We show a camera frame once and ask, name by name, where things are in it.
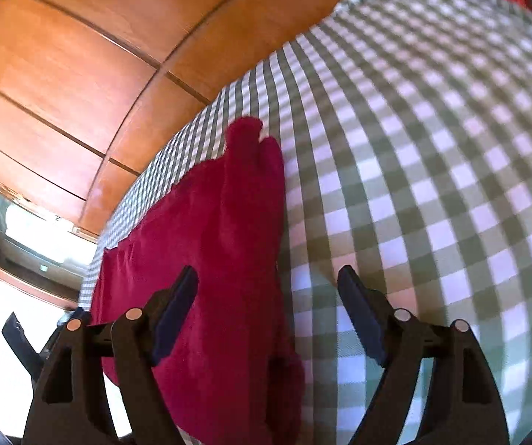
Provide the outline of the dark red knit garment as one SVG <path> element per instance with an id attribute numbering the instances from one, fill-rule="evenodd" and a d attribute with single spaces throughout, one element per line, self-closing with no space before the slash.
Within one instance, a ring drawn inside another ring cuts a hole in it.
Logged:
<path id="1" fill-rule="evenodd" d="M 194 304 L 153 374 L 174 423 L 205 444 L 293 444 L 301 427 L 304 371 L 277 271 L 284 165 L 261 130 L 250 116 L 231 123 L 222 157 L 104 252 L 94 288 L 94 322 L 107 323 L 195 269 Z"/>

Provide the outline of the green white checkered bedspread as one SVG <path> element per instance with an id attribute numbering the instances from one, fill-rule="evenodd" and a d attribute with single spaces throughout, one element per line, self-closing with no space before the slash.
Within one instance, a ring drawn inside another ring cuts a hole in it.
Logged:
<path id="1" fill-rule="evenodd" d="M 532 13 L 508 0 L 341 0 L 223 88 L 105 226 L 115 247 L 238 116 L 281 144 L 280 266 L 305 444 L 344 444 L 379 380 L 332 285 L 349 264 L 427 323 L 465 319 L 512 443 L 532 429 Z"/>

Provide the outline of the wood framed mirror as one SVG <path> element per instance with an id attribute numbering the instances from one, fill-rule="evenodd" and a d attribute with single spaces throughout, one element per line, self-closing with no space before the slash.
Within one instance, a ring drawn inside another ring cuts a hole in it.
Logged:
<path id="1" fill-rule="evenodd" d="M 0 185 L 0 280 L 36 299 L 75 309 L 96 239 L 13 197 Z"/>

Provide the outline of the wooden panelled wardrobe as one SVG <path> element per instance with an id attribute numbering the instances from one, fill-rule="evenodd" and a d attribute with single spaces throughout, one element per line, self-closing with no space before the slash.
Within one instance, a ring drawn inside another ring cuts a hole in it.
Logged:
<path id="1" fill-rule="evenodd" d="M 0 185 L 98 233 L 219 90 L 338 0 L 0 0 Z"/>

